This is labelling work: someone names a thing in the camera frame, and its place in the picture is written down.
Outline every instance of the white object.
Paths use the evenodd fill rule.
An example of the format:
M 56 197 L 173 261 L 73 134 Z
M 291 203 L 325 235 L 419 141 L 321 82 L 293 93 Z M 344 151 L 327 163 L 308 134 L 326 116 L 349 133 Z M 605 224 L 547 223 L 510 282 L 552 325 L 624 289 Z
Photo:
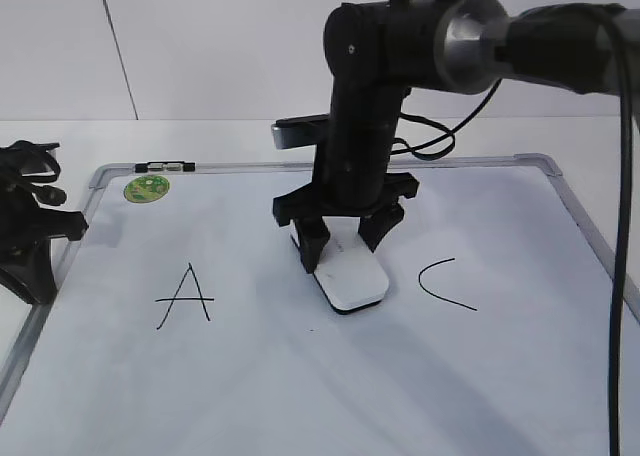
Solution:
M 313 274 L 331 307 L 339 313 L 350 313 L 382 301 L 389 278 L 358 235 L 357 219 L 325 218 L 325 223 L 331 239 Z M 290 226 L 297 246 L 298 233 L 293 224 Z
M 377 256 L 387 300 L 340 316 L 270 216 L 308 172 L 107 188 L 0 430 L 0 454 L 606 453 L 611 281 L 536 168 L 413 171 Z M 470 312 L 425 294 L 474 304 Z M 176 303 L 192 262 L 207 297 Z M 197 296 L 188 278 L 181 296 Z M 624 324 L 623 421 L 640 425 Z M 637 432 L 624 433 L 638 454 Z

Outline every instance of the black bracket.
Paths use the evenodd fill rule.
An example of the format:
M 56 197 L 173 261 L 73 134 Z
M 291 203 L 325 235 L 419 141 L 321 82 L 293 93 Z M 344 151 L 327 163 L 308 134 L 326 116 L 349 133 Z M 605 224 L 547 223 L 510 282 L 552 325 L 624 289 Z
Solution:
M 88 225 L 80 212 L 41 208 L 66 200 L 64 191 L 40 186 L 58 179 L 50 152 L 59 145 L 18 141 L 0 148 L 0 284 L 28 304 L 48 304 L 57 293 L 50 240 L 82 239 Z

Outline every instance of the black cable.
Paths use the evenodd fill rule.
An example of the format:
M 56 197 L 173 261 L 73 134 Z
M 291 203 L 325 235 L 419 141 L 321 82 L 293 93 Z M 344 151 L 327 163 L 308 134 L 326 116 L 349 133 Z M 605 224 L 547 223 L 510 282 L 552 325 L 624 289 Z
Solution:
M 414 157 L 416 157 L 418 159 L 421 159 L 423 161 L 435 161 L 436 159 L 440 159 L 440 158 L 443 158 L 444 156 L 448 155 L 455 148 L 455 144 L 456 144 L 455 135 L 456 135 L 456 133 L 458 131 L 460 131 L 462 128 L 464 128 L 467 124 L 469 124 L 476 116 L 478 116 L 478 114 L 480 114 L 480 112 L 487 106 L 487 104 L 489 104 L 489 102 L 491 101 L 493 96 L 498 91 L 498 88 L 500 87 L 500 83 L 502 83 L 502 80 L 500 80 L 500 79 L 497 80 L 493 84 L 491 89 L 487 92 L 486 96 L 482 99 L 480 104 L 476 107 L 476 109 L 471 111 L 471 113 L 469 113 L 469 115 L 466 118 L 464 118 L 453 129 L 449 129 L 444 124 L 439 123 L 437 121 L 433 121 L 433 120 L 428 119 L 428 118 L 425 118 L 424 116 L 418 116 L 418 115 L 415 115 L 415 114 L 400 113 L 400 119 L 404 119 L 405 121 L 410 121 L 412 123 L 418 123 L 418 124 L 423 124 L 425 126 L 430 126 L 430 127 L 434 128 L 434 129 L 442 131 L 443 134 L 441 136 L 437 137 L 437 138 L 434 138 L 434 139 L 432 139 L 430 141 L 427 141 L 426 143 L 419 144 L 418 146 L 410 146 L 404 139 L 395 138 L 393 140 L 394 144 L 402 144 L 405 147 L 405 149 L 396 149 L 396 150 L 392 151 L 391 154 L 395 156 L 395 155 L 398 155 L 398 154 L 411 153 Z M 437 153 L 426 153 L 426 154 L 425 153 L 418 153 L 419 150 L 422 150 L 422 149 L 428 148 L 430 146 L 433 146 L 435 144 L 438 144 L 438 143 L 444 141 L 447 138 L 451 138 L 451 143 L 449 144 L 449 146 L 447 146 L 442 151 L 439 151 Z
M 624 37 L 609 13 L 589 4 L 571 4 L 565 9 L 583 14 L 603 27 L 611 42 L 620 90 L 620 202 L 609 318 L 608 374 L 609 454 L 620 456 L 620 343 L 633 194 L 633 86 Z

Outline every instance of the green sticker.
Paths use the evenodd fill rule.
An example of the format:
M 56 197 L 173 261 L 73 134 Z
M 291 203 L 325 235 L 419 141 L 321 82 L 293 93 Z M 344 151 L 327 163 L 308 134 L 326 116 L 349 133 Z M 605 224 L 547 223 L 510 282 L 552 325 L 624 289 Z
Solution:
M 169 192 L 169 180 L 163 176 L 141 176 L 124 188 L 124 197 L 132 203 L 152 203 Z

